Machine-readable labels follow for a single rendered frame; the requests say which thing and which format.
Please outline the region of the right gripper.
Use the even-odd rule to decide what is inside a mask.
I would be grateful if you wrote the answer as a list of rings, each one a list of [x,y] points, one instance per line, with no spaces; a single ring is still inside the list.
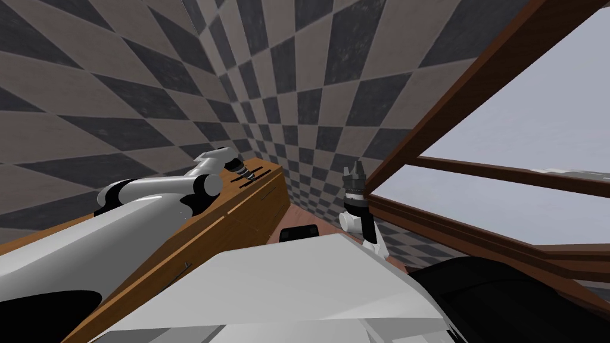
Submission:
[[[365,190],[366,173],[363,164],[358,160],[354,163],[349,173],[342,175],[343,188],[347,194],[363,195]]]

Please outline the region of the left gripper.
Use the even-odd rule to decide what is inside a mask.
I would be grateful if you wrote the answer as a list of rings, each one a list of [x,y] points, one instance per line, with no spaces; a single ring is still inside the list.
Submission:
[[[239,176],[252,177],[253,175],[250,173],[249,169],[246,168],[242,160],[239,158],[233,158],[233,160],[229,161],[225,164],[225,169],[229,172],[236,173]]]

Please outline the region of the brown wooden cabinet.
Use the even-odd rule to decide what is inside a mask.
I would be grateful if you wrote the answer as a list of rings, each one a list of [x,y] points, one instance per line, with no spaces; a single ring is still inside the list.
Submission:
[[[51,337],[52,322],[65,319],[65,307],[49,314],[0,310],[0,343],[90,343],[177,280],[193,272],[212,256],[229,250],[265,244],[289,207],[284,175],[276,164],[252,158],[245,164],[263,167],[263,176],[246,188],[245,179],[231,183],[227,171],[220,176],[225,186],[205,212],[172,230],[169,240],[112,292],[88,317],[62,340]]]

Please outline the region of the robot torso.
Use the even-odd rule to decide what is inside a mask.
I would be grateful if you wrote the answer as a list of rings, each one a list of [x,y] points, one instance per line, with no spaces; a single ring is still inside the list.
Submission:
[[[222,252],[92,343],[466,343],[406,272],[342,233]]]

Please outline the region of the brown framed window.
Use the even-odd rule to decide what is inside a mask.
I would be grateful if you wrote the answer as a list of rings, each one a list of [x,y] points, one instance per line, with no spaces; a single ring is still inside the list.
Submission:
[[[610,244],[531,245],[374,195],[405,165],[610,198],[610,183],[423,153],[575,30],[607,0],[529,0],[366,181],[372,214],[467,255],[506,263],[610,320],[610,303],[582,281],[610,284]]]

